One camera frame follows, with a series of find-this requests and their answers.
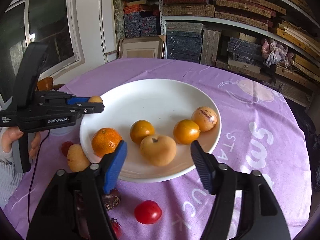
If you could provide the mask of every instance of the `plate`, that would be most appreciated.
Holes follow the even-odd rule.
[[[101,96],[105,105],[101,114],[86,114],[80,126],[80,143],[91,163],[101,158],[93,153],[91,141],[101,128],[116,129],[128,144],[128,154],[119,179],[131,182],[160,182],[179,177],[195,168],[190,145],[177,144],[177,154],[167,166],[149,164],[130,139],[130,128],[138,120],[147,120],[156,133],[173,138],[175,124],[190,119],[200,106],[211,107],[218,116],[217,124],[198,138],[203,150],[212,153],[221,133],[221,117],[215,103],[204,92],[189,84],[168,79],[145,79],[116,87]]]

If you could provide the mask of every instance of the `hand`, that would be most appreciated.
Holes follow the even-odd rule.
[[[1,146],[2,150],[5,153],[9,153],[11,151],[11,144],[20,139],[23,135],[23,132],[20,131],[18,127],[9,127],[2,135],[1,138]],[[40,146],[40,141],[41,141],[41,134],[40,132],[36,133],[35,138],[31,142],[31,148],[29,150],[29,156],[33,159]]]

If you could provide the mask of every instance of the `table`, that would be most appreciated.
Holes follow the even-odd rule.
[[[121,84],[149,78],[179,80],[209,95],[220,110],[222,132],[213,154],[235,171],[257,169],[272,188],[295,237],[308,221],[311,175],[303,132],[283,96],[259,83],[225,70],[177,60],[123,58],[102,65],[66,84],[62,91],[77,96],[102,95]],[[43,143],[31,191],[30,214],[58,169],[70,172],[59,147],[79,143],[79,122],[63,136],[50,135]],[[25,238],[28,231],[27,196],[32,170],[10,198],[4,213]],[[200,238],[214,197],[203,189],[196,170],[165,182],[137,184],[118,181],[120,205],[108,214],[122,225],[120,240]],[[133,215],[143,200],[156,201],[163,216],[154,225],[142,225]],[[239,220],[241,197],[236,194],[229,236]]]

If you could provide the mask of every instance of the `purple tablecloth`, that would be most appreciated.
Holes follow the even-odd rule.
[[[281,94],[217,68],[144,58],[112,61],[74,79],[63,90],[77,96],[102,95],[121,84],[149,78],[189,83],[215,101],[221,113],[222,132],[213,154],[236,171],[260,170],[282,208],[291,237],[296,236],[308,221],[311,176],[303,132]],[[61,144],[68,140],[79,143],[79,127],[64,136],[49,136],[42,146],[31,191],[31,215],[54,173],[58,169],[69,171],[66,158],[59,152]],[[28,230],[27,195],[32,171],[24,175],[4,209],[24,238]],[[119,180],[117,188],[122,200],[116,209],[109,211],[109,216],[122,225],[122,240],[197,240],[214,200],[203,189],[196,170],[159,183]],[[235,235],[239,219],[237,196],[230,237]],[[154,200],[162,208],[163,216],[154,225],[142,225],[134,218],[133,210],[143,200]]]

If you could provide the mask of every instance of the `metal screw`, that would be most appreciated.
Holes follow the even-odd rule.
[[[252,171],[252,174],[253,174],[254,176],[256,176],[256,177],[261,176],[261,172],[258,171],[258,170],[253,170],[253,171]]]
[[[225,171],[225,170],[228,169],[228,166],[226,164],[224,164],[224,163],[220,163],[219,164],[219,169]]]
[[[98,168],[99,168],[99,164],[98,163],[92,163],[90,165],[90,169],[92,169],[92,170],[97,170]]]
[[[58,176],[62,176],[65,173],[65,170],[61,169],[57,171]]]

